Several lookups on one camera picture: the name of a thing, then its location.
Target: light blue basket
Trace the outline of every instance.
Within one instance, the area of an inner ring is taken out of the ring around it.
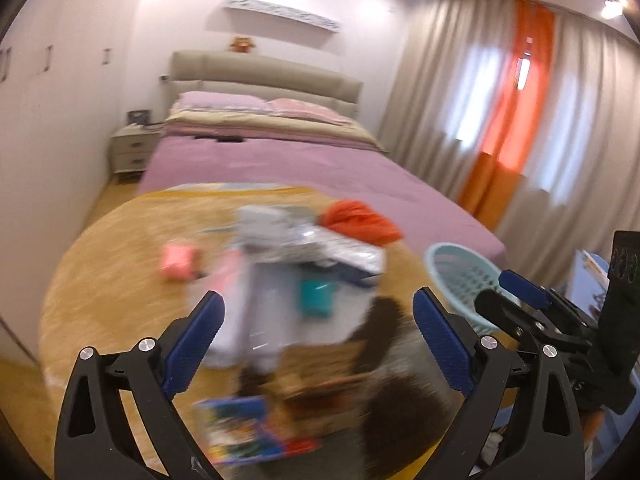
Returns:
[[[500,330],[476,312],[474,300],[481,290],[493,288],[520,305],[518,298],[498,285],[500,269],[465,246],[448,243],[432,245],[424,253],[424,267],[433,285],[449,303],[450,311],[465,317],[478,335]]]

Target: pink object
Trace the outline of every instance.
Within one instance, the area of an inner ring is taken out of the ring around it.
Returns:
[[[329,124],[350,124],[351,120],[326,106],[298,101],[297,99],[274,99],[269,101],[273,106],[273,115],[292,119],[306,119]]]
[[[162,246],[160,272],[174,280],[192,280],[195,276],[195,259],[198,248],[192,245],[168,243]]]
[[[164,137],[138,193],[198,182],[258,182],[309,186],[335,199],[361,200],[389,218],[420,258],[438,242],[469,247],[498,267],[504,244],[469,213],[386,156],[309,142]]]
[[[220,110],[254,114],[271,114],[273,112],[273,107],[259,97],[218,92],[185,92],[180,96],[177,106],[183,110]]]

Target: pink pillow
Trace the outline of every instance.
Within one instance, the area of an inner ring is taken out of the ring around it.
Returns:
[[[259,97],[220,94],[218,92],[185,92],[180,96],[178,108],[182,110],[250,112],[252,114],[273,113],[273,107]]]
[[[298,101],[297,99],[274,99],[269,101],[273,106],[273,114],[292,119],[305,119],[320,123],[338,124],[345,126],[351,124],[351,120],[326,106]]]

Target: beige curtain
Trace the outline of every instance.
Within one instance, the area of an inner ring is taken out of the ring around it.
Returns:
[[[455,200],[476,159],[515,34],[514,0],[413,0],[380,130],[391,158]]]
[[[495,232],[511,267],[546,286],[576,249],[608,258],[615,230],[640,230],[640,46],[565,12],[556,27],[541,126]]]

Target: blue gripper pad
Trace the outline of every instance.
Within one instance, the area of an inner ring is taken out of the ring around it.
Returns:
[[[189,387],[224,320],[225,302],[222,296],[211,291],[204,295],[191,315],[184,319],[188,322],[187,327],[164,358],[164,380],[161,388],[169,400]]]
[[[512,270],[504,270],[501,272],[498,277],[498,283],[500,283],[500,286],[504,290],[507,290],[516,296],[516,298],[520,298],[536,310],[547,308],[551,304],[546,292],[542,288]]]
[[[468,397],[476,386],[471,377],[471,355],[442,313],[444,308],[436,304],[437,301],[424,290],[418,290],[414,295],[415,323],[449,386]]]

